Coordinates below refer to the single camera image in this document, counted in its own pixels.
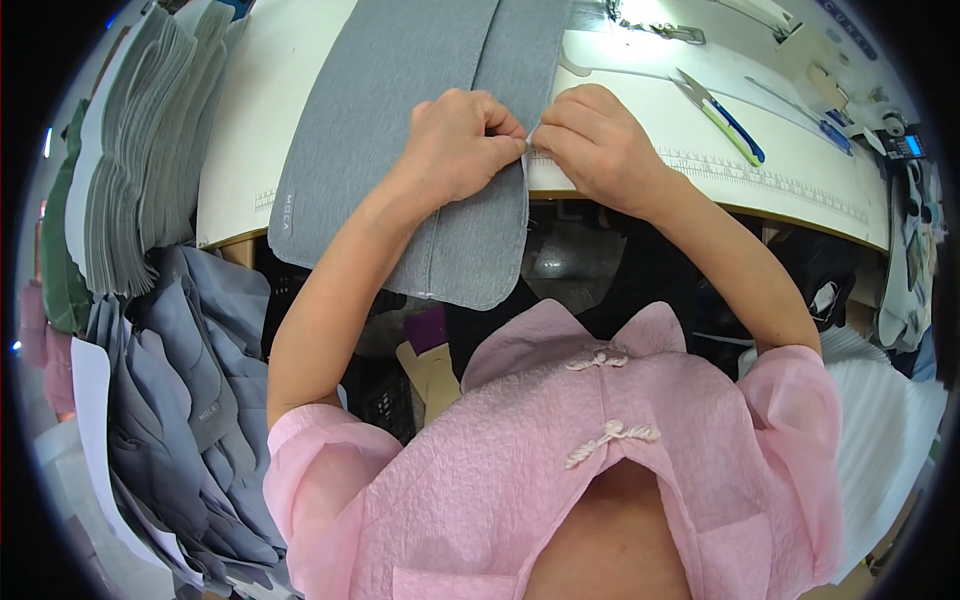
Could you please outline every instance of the green fabric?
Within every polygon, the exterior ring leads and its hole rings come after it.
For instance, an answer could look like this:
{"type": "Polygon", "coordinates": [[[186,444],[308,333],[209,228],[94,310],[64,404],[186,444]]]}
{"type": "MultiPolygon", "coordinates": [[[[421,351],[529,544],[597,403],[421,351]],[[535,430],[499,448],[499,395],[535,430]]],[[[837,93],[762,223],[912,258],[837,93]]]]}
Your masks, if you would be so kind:
{"type": "Polygon", "coordinates": [[[81,100],[67,132],[66,160],[57,172],[40,228],[40,278],[43,283],[43,310],[54,329],[76,335],[86,329],[90,315],[90,292],[84,276],[66,248],[63,215],[66,194],[73,182],[73,169],[80,155],[80,127],[88,100],[81,100]]]}

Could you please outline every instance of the forearm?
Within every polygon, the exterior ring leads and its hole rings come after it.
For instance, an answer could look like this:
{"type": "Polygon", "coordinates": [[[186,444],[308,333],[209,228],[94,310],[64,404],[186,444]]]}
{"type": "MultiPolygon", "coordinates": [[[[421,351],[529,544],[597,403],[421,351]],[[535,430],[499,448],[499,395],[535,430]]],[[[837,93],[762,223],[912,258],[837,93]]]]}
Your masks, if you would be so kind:
{"type": "Polygon", "coordinates": [[[648,220],[700,269],[757,350],[801,345],[820,352],[820,337],[790,275],[769,250],[680,174],[664,188],[667,208],[648,220]]]}
{"type": "Polygon", "coordinates": [[[420,220],[405,210],[402,186],[385,181],[347,219],[303,284],[274,338],[267,425],[298,406],[339,406],[336,387],[373,297],[420,220]]]}

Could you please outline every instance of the pink textured shirt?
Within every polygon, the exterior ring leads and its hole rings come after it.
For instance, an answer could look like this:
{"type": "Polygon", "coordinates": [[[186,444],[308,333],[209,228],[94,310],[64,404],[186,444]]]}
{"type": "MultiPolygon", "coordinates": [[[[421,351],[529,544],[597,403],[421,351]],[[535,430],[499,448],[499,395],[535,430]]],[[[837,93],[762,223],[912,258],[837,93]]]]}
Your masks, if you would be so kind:
{"type": "Polygon", "coordinates": [[[796,598],[844,559],[840,402],[809,348],[734,385],[685,353],[667,304],[600,343],[544,300],[480,345],[462,389],[405,448],[325,404],[276,423],[264,494],[309,600],[521,598],[622,459],[657,475],[693,598],[796,598]]]}

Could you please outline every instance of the scissors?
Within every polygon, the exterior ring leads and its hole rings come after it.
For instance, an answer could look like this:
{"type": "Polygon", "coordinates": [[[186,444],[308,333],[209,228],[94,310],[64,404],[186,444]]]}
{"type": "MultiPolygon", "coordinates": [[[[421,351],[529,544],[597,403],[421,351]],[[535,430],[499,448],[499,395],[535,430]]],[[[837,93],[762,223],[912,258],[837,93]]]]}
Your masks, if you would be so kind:
{"type": "Polygon", "coordinates": [[[677,80],[670,78],[670,81],[674,83],[685,95],[690,99],[690,102],[700,107],[700,110],[709,117],[710,121],[713,121],[713,124],[720,128],[720,131],[733,142],[733,145],[736,146],[736,149],[740,151],[740,154],[747,159],[747,162],[754,165],[755,167],[763,164],[763,161],[766,160],[766,157],[763,155],[763,151],[760,150],[760,147],[757,146],[754,139],[750,137],[746,130],[736,122],[725,108],[720,106],[720,103],[717,102],[716,98],[707,91],[705,87],[697,83],[697,80],[693,79],[685,72],[677,69],[677,71],[684,76],[686,84],[678,82],[677,80]]]}

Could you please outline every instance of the woman's left hand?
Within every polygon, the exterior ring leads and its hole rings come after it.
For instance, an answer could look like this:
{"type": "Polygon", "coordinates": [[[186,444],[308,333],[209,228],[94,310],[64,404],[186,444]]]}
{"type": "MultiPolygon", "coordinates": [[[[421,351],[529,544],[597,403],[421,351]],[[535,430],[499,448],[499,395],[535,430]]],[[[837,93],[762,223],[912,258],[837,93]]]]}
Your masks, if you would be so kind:
{"type": "Polygon", "coordinates": [[[444,204],[479,192],[527,150],[527,132],[490,92],[449,89],[410,115],[410,135],[384,180],[399,185],[425,219],[444,204]],[[486,136],[490,130],[495,135],[486,136]]]}

